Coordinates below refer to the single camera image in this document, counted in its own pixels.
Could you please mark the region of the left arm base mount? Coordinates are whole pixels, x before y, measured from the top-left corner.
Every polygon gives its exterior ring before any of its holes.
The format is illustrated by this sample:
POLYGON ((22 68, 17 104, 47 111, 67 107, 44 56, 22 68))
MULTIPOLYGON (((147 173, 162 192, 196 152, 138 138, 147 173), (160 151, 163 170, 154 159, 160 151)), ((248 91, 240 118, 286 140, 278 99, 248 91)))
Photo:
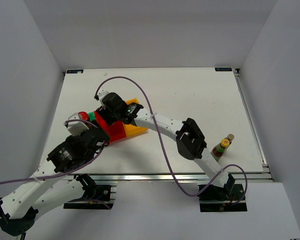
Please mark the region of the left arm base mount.
POLYGON ((88 174, 75 174, 74 180, 82 185, 83 195, 63 205, 67 210, 111 210, 117 186, 111 183, 96 183, 88 174))

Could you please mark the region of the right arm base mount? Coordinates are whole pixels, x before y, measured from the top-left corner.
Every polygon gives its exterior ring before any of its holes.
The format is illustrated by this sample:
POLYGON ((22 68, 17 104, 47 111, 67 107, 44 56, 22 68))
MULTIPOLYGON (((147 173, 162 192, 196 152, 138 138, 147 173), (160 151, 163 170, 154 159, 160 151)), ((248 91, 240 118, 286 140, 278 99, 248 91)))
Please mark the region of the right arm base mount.
POLYGON ((209 185, 198 195, 201 213, 247 212, 245 189, 230 176, 225 187, 209 185))

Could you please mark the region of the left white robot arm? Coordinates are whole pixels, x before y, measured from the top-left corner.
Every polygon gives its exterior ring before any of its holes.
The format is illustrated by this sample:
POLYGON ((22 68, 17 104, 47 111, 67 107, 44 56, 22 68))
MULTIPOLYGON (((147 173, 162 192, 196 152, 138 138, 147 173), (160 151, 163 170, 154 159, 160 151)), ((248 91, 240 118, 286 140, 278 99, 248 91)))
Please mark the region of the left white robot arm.
POLYGON ((109 144, 106 132, 93 126, 68 136, 55 147, 28 178, 0 181, 20 183, 12 193, 0 197, 0 228, 10 236, 26 233, 45 213, 67 202, 99 202, 104 190, 87 174, 80 174, 61 189, 53 186, 67 175, 92 163, 109 144))

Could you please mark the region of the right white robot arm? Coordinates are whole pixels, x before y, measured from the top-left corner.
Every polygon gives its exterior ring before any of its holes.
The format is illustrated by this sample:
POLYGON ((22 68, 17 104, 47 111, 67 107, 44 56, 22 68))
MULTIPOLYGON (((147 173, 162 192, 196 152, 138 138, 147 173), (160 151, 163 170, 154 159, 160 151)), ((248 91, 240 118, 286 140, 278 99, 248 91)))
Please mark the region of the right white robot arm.
POLYGON ((101 118, 111 126, 121 121, 126 125, 147 128, 163 134, 176 142, 178 153, 185 159, 194 161, 213 180, 209 186, 216 195, 226 200, 234 193, 235 179, 227 171, 223 171, 207 149, 205 136, 192 118, 184 121, 153 114, 141 104, 127 104, 114 92, 101 88, 94 96, 100 102, 97 109, 101 118))

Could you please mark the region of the red lid sauce jar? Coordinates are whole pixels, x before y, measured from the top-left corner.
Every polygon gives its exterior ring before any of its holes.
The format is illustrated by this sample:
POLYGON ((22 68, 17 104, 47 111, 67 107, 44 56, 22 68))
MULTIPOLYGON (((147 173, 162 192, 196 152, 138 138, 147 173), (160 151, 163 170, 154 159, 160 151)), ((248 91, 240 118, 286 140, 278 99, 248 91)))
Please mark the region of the red lid sauce jar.
POLYGON ((87 112, 85 112, 85 111, 80 111, 80 112, 78 112, 78 115, 80 116, 80 118, 82 119, 82 120, 85 120, 85 121, 90 121, 90 117, 89 117, 89 115, 88 115, 88 113, 87 112))

